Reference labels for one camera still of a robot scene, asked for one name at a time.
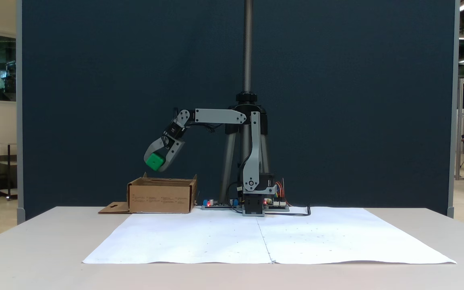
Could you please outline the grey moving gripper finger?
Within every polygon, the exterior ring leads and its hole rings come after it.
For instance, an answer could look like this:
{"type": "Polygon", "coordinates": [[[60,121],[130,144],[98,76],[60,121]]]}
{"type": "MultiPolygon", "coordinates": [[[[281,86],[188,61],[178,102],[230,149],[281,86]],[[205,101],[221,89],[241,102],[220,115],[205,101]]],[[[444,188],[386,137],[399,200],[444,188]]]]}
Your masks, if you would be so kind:
{"type": "Polygon", "coordinates": [[[166,138],[160,137],[149,145],[144,154],[144,163],[159,162],[164,164],[166,162],[166,138]]]}

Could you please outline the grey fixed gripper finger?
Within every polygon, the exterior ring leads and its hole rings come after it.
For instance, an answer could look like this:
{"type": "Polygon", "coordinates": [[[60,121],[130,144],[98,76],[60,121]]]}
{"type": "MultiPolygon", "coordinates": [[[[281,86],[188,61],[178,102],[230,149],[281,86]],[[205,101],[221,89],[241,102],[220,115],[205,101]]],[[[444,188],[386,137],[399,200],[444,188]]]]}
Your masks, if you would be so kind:
{"type": "Polygon", "coordinates": [[[180,140],[180,146],[177,151],[166,150],[166,162],[160,166],[160,172],[164,172],[166,169],[168,169],[168,167],[174,162],[175,158],[177,158],[184,145],[185,142],[183,140],[180,140]]]}

